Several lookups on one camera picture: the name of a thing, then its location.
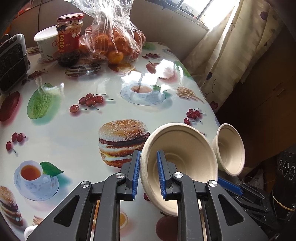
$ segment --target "cream curtain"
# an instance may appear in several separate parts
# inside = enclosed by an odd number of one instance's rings
[[[279,16],[264,0],[238,0],[183,61],[214,112],[235,84],[245,81],[282,25]]]

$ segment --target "bag of oranges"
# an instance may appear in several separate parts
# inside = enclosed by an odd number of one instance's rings
[[[65,0],[94,18],[80,37],[82,54],[110,64],[134,61],[145,44],[144,34],[130,21],[133,0]]]

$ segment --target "red jar lid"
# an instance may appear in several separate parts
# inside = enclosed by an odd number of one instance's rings
[[[57,22],[58,23],[61,23],[61,22],[69,22],[69,21],[80,20],[80,19],[83,19],[83,18],[84,18],[84,14],[83,13],[71,13],[71,14],[60,16],[57,19]]]

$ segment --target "beige paper bowl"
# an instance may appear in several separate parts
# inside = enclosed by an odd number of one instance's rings
[[[244,144],[237,130],[222,124],[213,139],[212,147],[217,157],[218,168],[228,175],[238,176],[244,168]]]
[[[162,212],[178,215],[177,201],[165,201],[160,193],[156,153],[163,150],[167,161],[195,181],[218,179],[215,153],[198,130],[183,123],[169,123],[157,128],[147,139],[141,154],[140,174],[149,200]]]

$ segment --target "sauce jar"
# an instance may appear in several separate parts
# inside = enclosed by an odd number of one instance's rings
[[[68,67],[79,59],[79,39],[83,13],[72,13],[57,19],[58,58],[61,66]]]

